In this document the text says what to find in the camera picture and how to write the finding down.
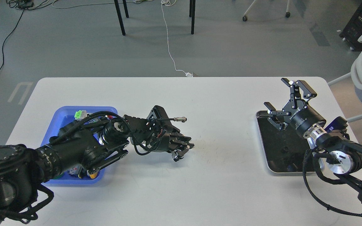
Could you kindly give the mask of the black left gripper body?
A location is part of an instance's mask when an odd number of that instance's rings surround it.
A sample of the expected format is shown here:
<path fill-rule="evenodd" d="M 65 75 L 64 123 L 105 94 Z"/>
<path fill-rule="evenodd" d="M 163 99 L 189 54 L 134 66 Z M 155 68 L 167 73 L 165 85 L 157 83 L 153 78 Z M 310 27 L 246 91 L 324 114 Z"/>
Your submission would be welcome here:
<path fill-rule="evenodd" d="M 159 138 L 157 138 L 157 133 L 153 133 L 150 136 L 150 149 L 152 149 L 153 153 L 162 153 L 167 152 L 170 153 L 170 133 L 169 131 L 166 131 L 164 134 L 162 134 Z"/>

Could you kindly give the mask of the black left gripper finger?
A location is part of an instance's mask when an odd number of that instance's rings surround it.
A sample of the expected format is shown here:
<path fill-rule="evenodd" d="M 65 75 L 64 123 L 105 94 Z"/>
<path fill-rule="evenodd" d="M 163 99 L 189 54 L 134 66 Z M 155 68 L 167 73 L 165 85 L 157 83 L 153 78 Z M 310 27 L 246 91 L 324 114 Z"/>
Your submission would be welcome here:
<path fill-rule="evenodd" d="M 184 158 L 184 155 L 192 148 L 194 148 L 195 144 L 187 143 L 185 145 L 181 144 L 172 144 L 170 145 L 170 153 L 172 154 L 172 158 L 174 162 L 177 162 Z"/>
<path fill-rule="evenodd" d="M 179 132 L 170 133 L 170 143 L 175 145 L 191 145 L 191 137 L 184 136 Z"/>

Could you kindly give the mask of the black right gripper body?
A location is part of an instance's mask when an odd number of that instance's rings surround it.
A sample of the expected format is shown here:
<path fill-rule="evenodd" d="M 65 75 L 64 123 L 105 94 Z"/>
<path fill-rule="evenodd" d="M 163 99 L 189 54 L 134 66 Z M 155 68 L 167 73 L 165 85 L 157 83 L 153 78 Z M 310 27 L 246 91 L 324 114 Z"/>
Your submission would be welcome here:
<path fill-rule="evenodd" d="M 299 137 L 303 138 L 306 131 L 308 131 L 314 124 L 320 124 L 322 127 L 326 124 L 326 120 L 315 109 L 309 105 L 305 108 L 292 109 L 286 107 L 286 111 L 290 112 L 288 116 L 290 122 L 287 127 L 292 128 Z"/>

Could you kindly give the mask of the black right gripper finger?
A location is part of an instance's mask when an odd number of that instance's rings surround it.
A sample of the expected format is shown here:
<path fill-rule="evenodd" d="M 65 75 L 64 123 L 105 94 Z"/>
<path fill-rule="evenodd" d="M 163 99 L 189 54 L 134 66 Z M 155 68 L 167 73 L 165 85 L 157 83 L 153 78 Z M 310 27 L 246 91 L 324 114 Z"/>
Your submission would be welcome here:
<path fill-rule="evenodd" d="M 290 87 L 290 100 L 283 110 L 306 108 L 308 101 L 317 96 L 317 93 L 304 80 L 290 81 L 287 78 L 281 78 L 281 81 Z"/>
<path fill-rule="evenodd" d="M 263 103 L 268 109 L 267 120 L 279 131 L 284 131 L 293 118 L 293 104 L 287 102 L 282 110 L 276 110 L 270 102 Z"/>

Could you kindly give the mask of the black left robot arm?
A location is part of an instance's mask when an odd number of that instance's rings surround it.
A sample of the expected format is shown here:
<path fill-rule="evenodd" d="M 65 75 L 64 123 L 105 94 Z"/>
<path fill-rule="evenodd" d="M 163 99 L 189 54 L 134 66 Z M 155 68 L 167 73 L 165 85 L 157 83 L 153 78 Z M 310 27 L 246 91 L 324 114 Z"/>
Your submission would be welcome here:
<path fill-rule="evenodd" d="M 81 165 L 89 174 L 120 160 L 135 150 L 171 153 L 181 160 L 194 147 L 172 121 L 186 122 L 185 117 L 170 118 L 161 106 L 154 106 L 147 118 L 119 116 L 98 111 L 59 129 L 58 135 L 39 148 L 24 144 L 0 146 L 0 224 L 9 218 L 24 224 L 36 220 L 36 214 L 49 204 L 54 193 L 43 183 L 74 166 Z"/>

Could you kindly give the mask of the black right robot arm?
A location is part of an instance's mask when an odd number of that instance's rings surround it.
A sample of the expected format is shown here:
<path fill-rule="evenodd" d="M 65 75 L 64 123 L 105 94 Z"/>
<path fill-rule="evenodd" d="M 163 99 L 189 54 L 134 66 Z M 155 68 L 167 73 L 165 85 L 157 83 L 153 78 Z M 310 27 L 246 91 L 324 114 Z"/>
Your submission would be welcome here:
<path fill-rule="evenodd" d="M 348 122 L 343 117 L 335 118 L 324 128 L 326 120 L 309 105 L 309 100 L 317 93 L 306 81 L 281 80 L 290 89 L 290 99 L 281 110 L 264 102 L 268 109 L 267 120 L 279 131 L 291 127 L 300 138 L 313 144 L 305 151 L 302 172 L 310 195 L 327 210 L 362 217 L 362 213 L 338 209 L 320 200 L 311 191 L 306 177 L 308 161 L 312 160 L 319 179 L 332 185 L 347 184 L 358 192 L 357 198 L 362 203 L 362 145 L 349 139 Z"/>

